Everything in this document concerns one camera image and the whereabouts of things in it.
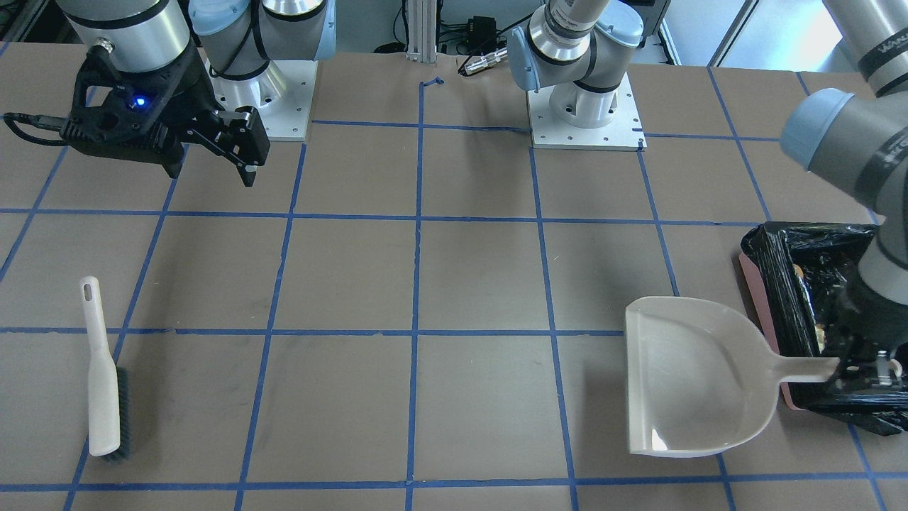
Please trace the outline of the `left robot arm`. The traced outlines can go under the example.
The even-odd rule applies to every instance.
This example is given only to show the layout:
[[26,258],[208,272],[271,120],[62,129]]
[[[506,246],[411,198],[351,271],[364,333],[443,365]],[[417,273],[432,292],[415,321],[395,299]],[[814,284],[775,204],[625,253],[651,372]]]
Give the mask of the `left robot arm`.
[[[830,403],[906,410],[895,354],[906,343],[906,3],[826,1],[872,100],[819,90],[788,117],[785,155],[883,217],[840,291],[826,347],[840,360]],[[640,41],[639,17],[607,1],[549,1],[509,31],[510,72],[525,91],[553,87],[559,119],[606,125]]]

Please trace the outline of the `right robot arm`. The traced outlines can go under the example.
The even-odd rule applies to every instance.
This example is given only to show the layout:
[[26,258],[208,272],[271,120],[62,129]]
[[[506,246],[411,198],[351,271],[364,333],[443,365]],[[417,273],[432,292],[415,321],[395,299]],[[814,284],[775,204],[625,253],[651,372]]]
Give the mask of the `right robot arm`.
[[95,158],[161,165],[178,178],[193,143],[252,187],[299,116],[299,84],[279,62],[336,51],[334,1],[61,1],[87,46],[61,143]]

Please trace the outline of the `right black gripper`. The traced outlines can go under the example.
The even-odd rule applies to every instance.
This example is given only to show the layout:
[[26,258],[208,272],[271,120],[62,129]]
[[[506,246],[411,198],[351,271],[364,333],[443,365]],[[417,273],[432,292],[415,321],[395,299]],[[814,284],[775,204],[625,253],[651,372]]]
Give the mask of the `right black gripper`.
[[270,139],[259,110],[217,110],[213,85],[195,43],[168,65],[122,72],[107,43],[94,43],[77,73],[62,141],[95,158],[161,165],[171,179],[190,142],[227,159],[244,187],[265,165]]

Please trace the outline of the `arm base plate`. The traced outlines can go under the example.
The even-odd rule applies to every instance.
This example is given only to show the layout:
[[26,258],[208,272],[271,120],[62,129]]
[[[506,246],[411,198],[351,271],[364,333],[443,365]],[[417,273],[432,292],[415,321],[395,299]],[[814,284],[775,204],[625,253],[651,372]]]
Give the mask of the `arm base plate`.
[[631,81],[599,94],[574,83],[526,93],[533,145],[539,149],[642,151],[648,147]]
[[270,141],[304,142],[311,119],[319,63],[272,61],[258,77],[211,79],[215,98],[229,110],[254,106]]

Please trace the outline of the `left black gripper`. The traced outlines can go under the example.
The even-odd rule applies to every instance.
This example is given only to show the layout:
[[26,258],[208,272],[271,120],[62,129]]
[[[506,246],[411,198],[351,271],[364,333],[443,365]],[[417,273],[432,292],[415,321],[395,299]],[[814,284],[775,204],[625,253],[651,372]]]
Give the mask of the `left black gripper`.
[[827,355],[838,357],[826,384],[836,405],[850,410],[904,410],[904,369],[894,358],[906,343],[907,307],[883,297],[853,274],[836,298],[826,333]]

